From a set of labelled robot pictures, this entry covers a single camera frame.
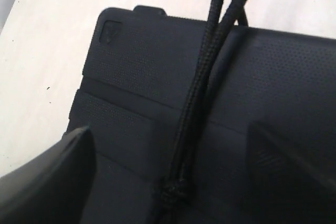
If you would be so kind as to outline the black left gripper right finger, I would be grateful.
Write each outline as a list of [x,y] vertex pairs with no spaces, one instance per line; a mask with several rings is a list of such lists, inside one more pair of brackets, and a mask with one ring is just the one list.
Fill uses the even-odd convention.
[[253,122],[246,166],[263,223],[335,223],[335,164]]

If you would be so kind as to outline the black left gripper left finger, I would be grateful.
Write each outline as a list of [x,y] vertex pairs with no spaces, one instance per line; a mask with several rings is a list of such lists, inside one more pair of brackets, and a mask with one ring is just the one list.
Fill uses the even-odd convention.
[[1,223],[79,223],[96,173],[91,131],[77,128],[1,177]]

